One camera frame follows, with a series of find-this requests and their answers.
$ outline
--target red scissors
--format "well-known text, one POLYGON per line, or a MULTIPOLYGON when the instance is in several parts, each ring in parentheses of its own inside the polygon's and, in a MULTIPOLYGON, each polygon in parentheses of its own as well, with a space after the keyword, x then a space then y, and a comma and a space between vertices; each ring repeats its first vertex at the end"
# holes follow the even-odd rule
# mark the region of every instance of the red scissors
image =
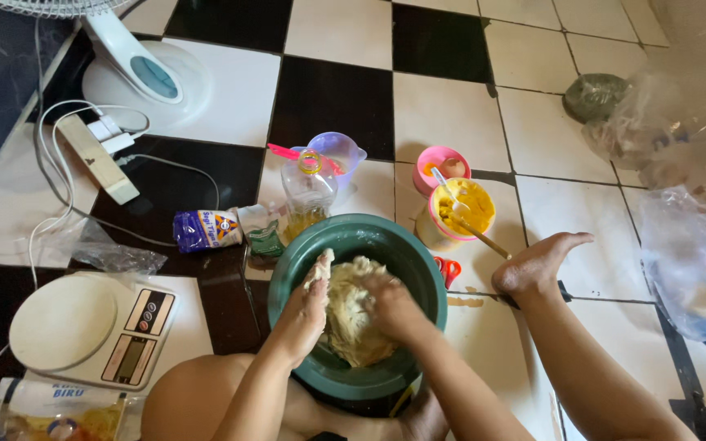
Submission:
POLYGON ((462 274, 462 265, 459 265, 459 262, 457 261, 447 261, 446 259, 437 256, 435 256, 435 263, 438 264, 440 275, 443 276, 443 280, 446 282, 446 289, 450 289, 451 283, 454 281, 456 276, 462 274))

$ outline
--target cooking oil bottle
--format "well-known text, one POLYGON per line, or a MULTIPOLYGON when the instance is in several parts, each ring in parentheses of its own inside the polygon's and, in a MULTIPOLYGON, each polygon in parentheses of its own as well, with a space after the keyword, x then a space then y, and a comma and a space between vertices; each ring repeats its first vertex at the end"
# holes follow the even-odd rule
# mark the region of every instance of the cooking oil bottle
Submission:
POLYGON ((311 148, 302 150, 298 160, 282 166, 282 186, 288 196, 286 236, 289 240, 326 219, 337 197, 337 180, 328 159, 311 148))

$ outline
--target yellow margarine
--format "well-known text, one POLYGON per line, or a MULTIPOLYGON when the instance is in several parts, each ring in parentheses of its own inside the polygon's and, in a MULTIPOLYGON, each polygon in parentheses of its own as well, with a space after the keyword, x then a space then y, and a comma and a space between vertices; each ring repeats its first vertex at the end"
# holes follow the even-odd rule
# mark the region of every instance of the yellow margarine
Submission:
MULTIPOLYGON (((475 182, 464 179, 453 179, 448 181, 449 190, 456 196, 459 202, 470 207, 471 216, 466 216, 465 221, 480 232, 485 232, 495 216, 495 206, 481 186, 475 182)), ((451 220, 454 212, 454 201, 442 187, 438 187, 438 197, 435 198, 435 212, 440 215, 443 224, 448 228, 463 236, 471 236, 462 226, 451 220)))

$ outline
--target margarine tub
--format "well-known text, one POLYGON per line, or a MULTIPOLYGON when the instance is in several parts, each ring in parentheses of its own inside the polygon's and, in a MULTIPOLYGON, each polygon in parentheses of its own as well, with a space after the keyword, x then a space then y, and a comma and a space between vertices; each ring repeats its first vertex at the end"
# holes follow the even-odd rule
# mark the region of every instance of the margarine tub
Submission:
MULTIPOLYGON (((449 179, 448 187, 461 203, 470 207, 472 215, 465 218, 466 222, 486 233, 495 220, 495 205, 486 190, 464 177, 449 179)), ((429 196, 429 202, 416 218, 416 233, 427 248, 450 251, 478 239, 451 220, 453 205, 454 201, 443 187, 437 186, 429 196)))

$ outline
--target green bowl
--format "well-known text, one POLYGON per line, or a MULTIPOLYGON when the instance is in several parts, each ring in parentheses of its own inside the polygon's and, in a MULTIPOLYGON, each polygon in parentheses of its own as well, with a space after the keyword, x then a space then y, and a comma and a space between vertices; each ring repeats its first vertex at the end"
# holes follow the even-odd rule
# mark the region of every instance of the green bowl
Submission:
MULTIPOLYGON (((320 253, 334 250, 332 265, 365 256, 386 265, 407 286, 427 317, 446 329, 446 288, 426 247, 405 228, 369 214, 332 216, 304 230, 279 262, 268 288, 268 319, 274 328, 290 293, 307 275, 320 253)), ((310 386, 339 399, 376 399, 413 383, 416 360, 404 347, 372 366, 351 368, 322 345, 315 346, 294 372, 310 386)))

